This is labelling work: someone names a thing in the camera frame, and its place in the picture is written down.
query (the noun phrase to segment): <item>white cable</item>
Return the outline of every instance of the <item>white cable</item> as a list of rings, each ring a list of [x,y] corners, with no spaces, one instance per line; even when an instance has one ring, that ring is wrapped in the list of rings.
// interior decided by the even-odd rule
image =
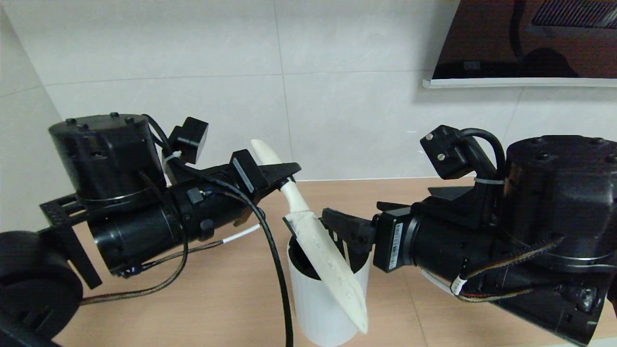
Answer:
[[[452,291],[450,290],[450,287],[445,284],[444,282],[440,281],[437,277],[435,277],[433,274],[431,274],[430,272],[422,269],[422,271],[420,271],[422,273],[422,275],[424,275],[424,277],[426,277],[427,280],[429,280],[432,284],[438,286],[441,290],[443,290],[444,292],[450,294],[450,295],[454,295],[452,293]]]
[[[229,241],[233,241],[233,240],[235,240],[235,239],[237,239],[239,237],[242,237],[244,235],[247,235],[247,234],[250,234],[250,233],[254,232],[255,230],[259,229],[260,227],[261,227],[261,225],[255,224],[255,225],[253,225],[252,227],[248,228],[247,230],[245,230],[243,232],[239,232],[237,234],[234,234],[234,235],[231,235],[231,236],[228,236],[228,237],[222,239],[222,242],[223,243],[227,243]]]

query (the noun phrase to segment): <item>black bracket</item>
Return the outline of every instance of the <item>black bracket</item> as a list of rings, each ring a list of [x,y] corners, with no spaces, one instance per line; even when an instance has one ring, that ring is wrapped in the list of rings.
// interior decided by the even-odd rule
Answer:
[[[325,208],[321,212],[321,221],[356,253],[368,253],[373,249],[375,228],[370,220]]]
[[[73,226],[86,221],[88,213],[81,205],[75,194],[52,200],[40,205],[50,227],[39,233],[49,240],[53,246],[59,248],[73,263],[88,288],[94,289],[103,282],[90,258],[83,249]]]

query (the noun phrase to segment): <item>wall tile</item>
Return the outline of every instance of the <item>wall tile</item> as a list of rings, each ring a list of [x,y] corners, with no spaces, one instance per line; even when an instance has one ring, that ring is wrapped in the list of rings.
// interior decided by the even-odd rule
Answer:
[[[43,87],[0,98],[2,232],[47,227],[39,204],[74,192],[47,131],[60,121]]]
[[[281,73],[271,0],[9,1],[45,85]]]
[[[40,85],[34,67],[0,7],[0,97]]]
[[[458,1],[276,0],[285,73],[431,70]]]
[[[617,141],[614,88],[525,88],[504,145],[542,135],[583,135]]]
[[[291,160],[281,76],[159,78],[47,87],[63,118],[147,113],[169,135],[186,117],[210,124],[199,168],[229,162],[258,138]]]
[[[421,78],[418,72],[286,75],[292,149],[304,167],[298,178],[434,177],[419,140],[440,124],[504,137],[521,88],[427,90]]]

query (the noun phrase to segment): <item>white cup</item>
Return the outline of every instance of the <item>white cup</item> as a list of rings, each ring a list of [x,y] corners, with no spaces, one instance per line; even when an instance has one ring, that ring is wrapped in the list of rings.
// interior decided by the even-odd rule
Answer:
[[[349,257],[354,276],[360,282],[366,299],[369,254],[350,253]],[[321,347],[336,347],[351,340],[358,332],[357,328],[318,279],[315,269],[310,266],[294,238],[289,240],[287,259],[296,317],[302,333]]]

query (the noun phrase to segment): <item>wooden table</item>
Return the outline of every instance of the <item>wooden table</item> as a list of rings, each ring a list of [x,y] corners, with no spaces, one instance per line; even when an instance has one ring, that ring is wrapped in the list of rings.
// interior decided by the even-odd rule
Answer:
[[[429,186],[472,184],[470,178],[444,182],[436,178],[303,182],[299,187],[311,208],[332,207],[371,218],[375,202],[412,203],[428,195]],[[281,218],[287,204],[279,192],[259,205],[268,217],[291,281],[285,256],[290,233]],[[241,228],[256,223],[254,217]],[[80,240],[103,279],[85,295],[135,290],[160,283],[177,266],[170,261],[135,278],[109,275],[86,225]],[[219,239],[237,232],[218,230]],[[460,302],[406,267],[391,274],[371,268],[368,286],[369,332],[346,346],[543,346],[564,343],[553,335],[490,304]],[[294,325],[295,345],[313,346]],[[606,306],[594,339],[617,336],[617,320]],[[74,346],[283,346],[281,295],[267,242],[261,230],[207,251],[193,253],[180,278],[163,291],[136,299],[80,308],[57,336]]]

